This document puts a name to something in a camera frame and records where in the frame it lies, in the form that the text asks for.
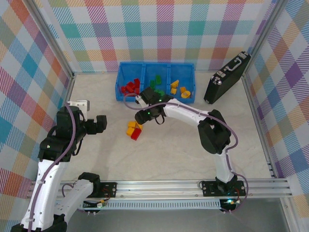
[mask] green cube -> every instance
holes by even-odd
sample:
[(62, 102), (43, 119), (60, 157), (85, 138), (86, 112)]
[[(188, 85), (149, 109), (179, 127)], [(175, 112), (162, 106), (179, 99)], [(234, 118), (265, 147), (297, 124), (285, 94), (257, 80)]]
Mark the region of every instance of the green cube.
[(155, 81), (150, 81), (150, 88), (155, 89)]
[(161, 80), (161, 76), (160, 76), (160, 75), (156, 75), (156, 76), (155, 76), (155, 83), (156, 83), (157, 85), (162, 84), (162, 80)]

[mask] yellow block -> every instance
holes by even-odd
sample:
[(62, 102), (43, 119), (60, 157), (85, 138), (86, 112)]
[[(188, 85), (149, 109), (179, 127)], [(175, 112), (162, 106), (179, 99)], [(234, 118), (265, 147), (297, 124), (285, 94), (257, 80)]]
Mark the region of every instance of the yellow block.
[(181, 93), (183, 93), (183, 92), (185, 92), (185, 91), (187, 91), (187, 89), (186, 89), (185, 87), (180, 87), (180, 92), (181, 92)]
[(190, 95), (191, 95), (190, 91), (187, 90), (187, 91), (182, 93), (182, 98), (189, 98)]
[(170, 87), (171, 87), (171, 88), (177, 88), (177, 87), (178, 87), (178, 84), (179, 84), (179, 80), (174, 81), (172, 84), (170, 84)]
[(135, 127), (136, 127), (136, 122), (130, 121), (130, 122), (127, 124), (127, 127), (133, 127), (133, 128), (135, 128)]
[(171, 94), (176, 94), (176, 92), (177, 92), (177, 89), (176, 89), (176, 88), (172, 88), (172, 89), (170, 90), (170, 93), (171, 93)]
[(127, 134), (128, 136), (131, 137), (131, 135), (133, 134), (134, 130), (135, 130), (135, 128), (129, 127), (129, 128), (127, 129), (127, 131), (126, 131), (126, 134)]
[(136, 125), (138, 126), (138, 128), (140, 128), (141, 130), (143, 130), (143, 125), (136, 123)]

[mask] white bracket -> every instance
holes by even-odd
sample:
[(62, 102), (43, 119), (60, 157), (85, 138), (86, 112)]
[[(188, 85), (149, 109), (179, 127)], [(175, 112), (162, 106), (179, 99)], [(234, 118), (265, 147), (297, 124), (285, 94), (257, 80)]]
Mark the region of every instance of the white bracket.
[(87, 111), (90, 110), (90, 101), (86, 100), (86, 99), (82, 99), (82, 100), (76, 100), (76, 101), (68, 101), (68, 104), (71, 106), (77, 106), (83, 113), (84, 117), (85, 117), (85, 121), (88, 120), (87, 117)]

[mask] red block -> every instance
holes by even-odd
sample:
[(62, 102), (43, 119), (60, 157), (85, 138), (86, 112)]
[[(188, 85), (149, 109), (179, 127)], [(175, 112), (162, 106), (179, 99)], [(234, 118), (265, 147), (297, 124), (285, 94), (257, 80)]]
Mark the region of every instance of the red block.
[(125, 86), (121, 86), (121, 92), (125, 93), (126, 92), (126, 87)]
[(140, 87), (140, 80), (138, 78), (134, 79), (134, 84), (136, 88)]
[(141, 133), (141, 129), (135, 128), (135, 130), (133, 131), (133, 133), (131, 135), (131, 139), (134, 139), (136, 141), (137, 138), (139, 137), (140, 133)]
[(126, 90), (127, 90), (129, 93), (134, 93), (134, 89), (132, 89), (130, 86), (126, 86)]
[(135, 89), (135, 84), (134, 84), (132, 81), (130, 81), (129, 83), (127, 83), (126, 86), (129, 86), (131, 89)]

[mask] blue plastic tray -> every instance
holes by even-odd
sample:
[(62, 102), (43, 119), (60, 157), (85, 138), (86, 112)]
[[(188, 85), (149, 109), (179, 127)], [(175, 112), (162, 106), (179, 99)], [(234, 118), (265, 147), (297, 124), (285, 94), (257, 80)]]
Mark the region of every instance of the blue plastic tray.
[[(194, 64), (191, 63), (154, 63), (154, 62), (121, 62), (117, 81), (115, 84), (115, 94), (117, 101), (123, 101), (124, 95), (121, 93), (121, 86), (125, 86), (135, 78), (140, 79), (140, 92), (150, 86), (150, 81), (155, 80), (155, 76), (160, 75), (162, 84), (156, 85), (155, 89), (163, 90), (183, 103), (194, 103), (195, 100), (195, 73)], [(170, 83), (179, 80), (177, 93), (170, 93)], [(190, 98), (181, 98), (180, 87), (186, 87), (191, 92)], [(127, 97), (128, 102), (134, 102), (134, 97)]]

